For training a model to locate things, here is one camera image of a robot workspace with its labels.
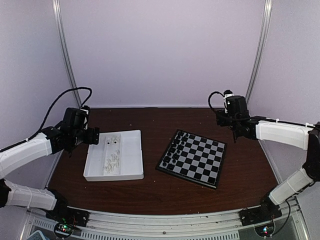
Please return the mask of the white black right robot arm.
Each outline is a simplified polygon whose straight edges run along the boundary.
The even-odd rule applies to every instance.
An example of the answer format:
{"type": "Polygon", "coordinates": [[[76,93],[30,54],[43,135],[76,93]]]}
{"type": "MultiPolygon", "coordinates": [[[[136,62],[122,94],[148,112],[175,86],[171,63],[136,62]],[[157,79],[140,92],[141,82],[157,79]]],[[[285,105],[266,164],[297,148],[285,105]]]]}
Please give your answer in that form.
{"type": "Polygon", "coordinates": [[[240,137],[259,141],[279,184],[269,191],[256,210],[268,220],[280,204],[320,180],[320,125],[294,123],[265,116],[250,116],[246,98],[230,90],[222,93],[224,108],[214,110],[217,125],[240,137]]]}

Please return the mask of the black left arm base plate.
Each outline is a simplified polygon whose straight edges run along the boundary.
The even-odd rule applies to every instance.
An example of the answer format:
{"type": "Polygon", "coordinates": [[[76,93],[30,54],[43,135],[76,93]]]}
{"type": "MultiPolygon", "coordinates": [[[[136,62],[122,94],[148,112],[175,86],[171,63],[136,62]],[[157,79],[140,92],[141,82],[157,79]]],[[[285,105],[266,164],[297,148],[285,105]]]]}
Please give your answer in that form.
{"type": "Polygon", "coordinates": [[[58,213],[54,210],[44,210],[44,212],[48,219],[71,227],[86,227],[90,216],[90,213],[86,210],[69,207],[65,213],[58,213]]]}

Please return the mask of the black silver chessboard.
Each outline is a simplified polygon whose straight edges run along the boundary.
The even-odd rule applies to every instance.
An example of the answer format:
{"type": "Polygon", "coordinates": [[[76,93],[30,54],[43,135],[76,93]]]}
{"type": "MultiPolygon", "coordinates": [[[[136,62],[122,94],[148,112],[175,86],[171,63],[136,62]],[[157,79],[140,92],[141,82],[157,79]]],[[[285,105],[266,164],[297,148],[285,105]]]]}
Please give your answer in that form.
{"type": "Polygon", "coordinates": [[[170,147],[172,147],[175,138],[180,135],[180,131],[184,130],[178,129],[175,132],[155,169],[170,176],[215,190],[219,184],[227,144],[184,131],[180,142],[176,144],[175,151],[171,152],[170,147]],[[185,141],[182,150],[179,149],[179,145],[182,145],[181,141],[185,141]],[[173,158],[174,154],[178,155],[175,163],[172,162],[172,159],[175,159],[173,158]],[[170,162],[167,162],[167,166],[162,166],[166,156],[170,158],[170,162]],[[169,164],[174,165],[172,170],[168,169],[169,164]]]}

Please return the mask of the white compartment tray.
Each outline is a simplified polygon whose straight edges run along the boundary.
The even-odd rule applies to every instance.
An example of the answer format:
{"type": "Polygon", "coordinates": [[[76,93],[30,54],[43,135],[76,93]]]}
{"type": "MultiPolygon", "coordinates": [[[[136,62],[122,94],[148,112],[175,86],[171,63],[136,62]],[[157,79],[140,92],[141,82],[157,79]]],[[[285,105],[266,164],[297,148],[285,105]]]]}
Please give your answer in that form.
{"type": "Polygon", "coordinates": [[[88,182],[142,180],[141,131],[101,133],[99,143],[88,147],[83,177],[88,182]]]}

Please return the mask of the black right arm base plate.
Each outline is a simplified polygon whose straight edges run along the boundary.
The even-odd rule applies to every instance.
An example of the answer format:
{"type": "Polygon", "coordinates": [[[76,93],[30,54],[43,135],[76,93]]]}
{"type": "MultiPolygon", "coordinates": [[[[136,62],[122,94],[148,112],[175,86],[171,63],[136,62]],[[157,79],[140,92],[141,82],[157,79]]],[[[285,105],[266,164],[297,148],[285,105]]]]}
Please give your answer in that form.
{"type": "Polygon", "coordinates": [[[280,209],[277,209],[271,213],[263,213],[261,206],[254,208],[244,208],[239,211],[238,214],[243,227],[270,222],[283,215],[280,209]]]}

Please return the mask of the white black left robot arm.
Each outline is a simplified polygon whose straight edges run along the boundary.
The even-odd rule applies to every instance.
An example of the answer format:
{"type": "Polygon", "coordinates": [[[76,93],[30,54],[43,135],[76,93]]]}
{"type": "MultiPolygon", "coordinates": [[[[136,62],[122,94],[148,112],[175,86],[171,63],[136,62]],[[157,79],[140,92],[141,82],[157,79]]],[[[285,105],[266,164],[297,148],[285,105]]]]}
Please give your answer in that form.
{"type": "Polygon", "coordinates": [[[80,144],[97,145],[100,129],[88,126],[90,108],[69,107],[57,126],[41,129],[34,137],[0,151],[0,206],[19,206],[52,211],[61,222],[72,218],[65,200],[53,190],[36,189],[15,184],[6,179],[18,168],[42,157],[61,151],[69,154],[80,144]]]}

